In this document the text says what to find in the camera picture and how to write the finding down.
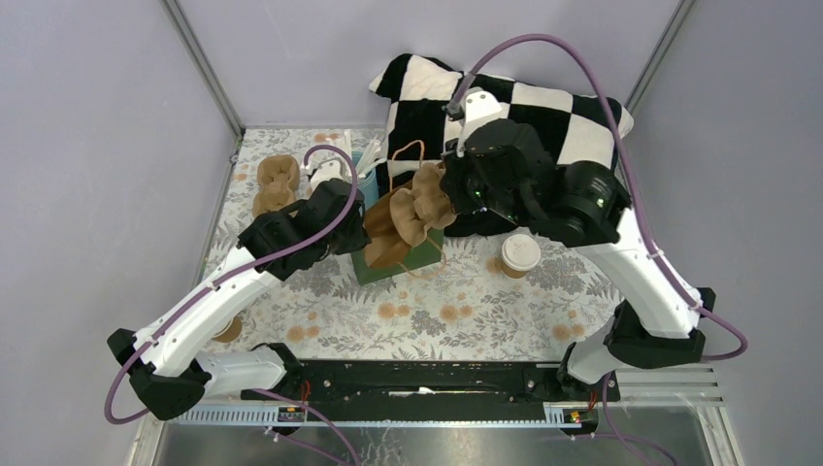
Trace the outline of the white plastic cup lid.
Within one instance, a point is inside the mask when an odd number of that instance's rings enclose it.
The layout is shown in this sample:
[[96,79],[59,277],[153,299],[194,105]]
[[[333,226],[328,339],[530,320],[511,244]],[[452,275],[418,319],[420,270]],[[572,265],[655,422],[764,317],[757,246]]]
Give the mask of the white plastic cup lid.
[[502,243],[501,255],[504,264],[517,272],[529,272],[542,258],[538,242],[526,234],[514,234]]

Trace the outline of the green paper bag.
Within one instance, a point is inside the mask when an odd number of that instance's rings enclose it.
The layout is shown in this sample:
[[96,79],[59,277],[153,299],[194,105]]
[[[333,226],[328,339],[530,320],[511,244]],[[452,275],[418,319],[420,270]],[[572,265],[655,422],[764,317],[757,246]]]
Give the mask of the green paper bag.
[[[427,163],[424,161],[426,147],[425,143],[419,139],[413,140],[405,144],[403,147],[394,150],[388,160],[390,162],[395,161],[399,154],[413,146],[417,146],[419,148],[419,152],[417,160],[412,164],[412,176],[425,164],[441,164]],[[404,183],[396,184],[393,181],[390,181],[388,192],[392,188],[399,187],[403,184]],[[447,259],[443,251],[443,237],[444,229],[432,229],[429,232],[429,239],[423,245],[411,249],[409,254],[400,264],[383,269],[373,269],[367,266],[364,260],[364,250],[354,252],[351,255],[351,260],[352,265],[354,266],[355,277],[361,285],[373,283],[401,274],[406,274],[419,279],[430,279],[440,273],[447,263]]]

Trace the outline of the brown paper coffee cup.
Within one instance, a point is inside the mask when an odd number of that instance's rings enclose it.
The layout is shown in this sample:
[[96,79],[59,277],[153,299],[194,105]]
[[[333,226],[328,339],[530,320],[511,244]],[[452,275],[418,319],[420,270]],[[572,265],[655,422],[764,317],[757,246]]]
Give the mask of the brown paper coffee cup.
[[512,279],[522,279],[524,278],[529,271],[528,270],[519,270],[516,268],[511,267],[508,262],[501,260],[501,271],[508,277]]

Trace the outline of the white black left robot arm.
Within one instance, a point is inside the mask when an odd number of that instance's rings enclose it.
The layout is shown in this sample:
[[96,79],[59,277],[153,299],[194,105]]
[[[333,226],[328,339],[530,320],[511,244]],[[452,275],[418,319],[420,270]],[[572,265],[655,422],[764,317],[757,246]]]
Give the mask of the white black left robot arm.
[[283,344],[259,344],[246,352],[211,353],[205,344],[259,296],[309,270],[329,254],[362,250],[364,196],[352,163],[336,157],[310,174],[312,194],[257,217],[223,262],[180,302],[136,331],[117,329],[107,344],[121,368],[107,395],[107,420],[114,393],[127,379],[146,412],[161,420],[178,417],[203,399],[268,389],[287,399],[300,389],[295,356]]

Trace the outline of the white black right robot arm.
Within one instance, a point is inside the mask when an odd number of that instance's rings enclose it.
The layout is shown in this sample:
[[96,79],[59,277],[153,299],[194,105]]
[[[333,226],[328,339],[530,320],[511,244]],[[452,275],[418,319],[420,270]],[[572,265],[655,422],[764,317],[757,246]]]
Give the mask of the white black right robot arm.
[[488,212],[576,250],[622,294],[609,326],[566,351],[556,375],[562,395],[579,400],[617,369],[702,359],[699,310],[708,291],[689,285],[652,251],[612,170],[590,160],[558,165],[534,127],[505,117],[497,99],[479,88],[447,111],[461,125],[443,154],[441,187],[454,211]]

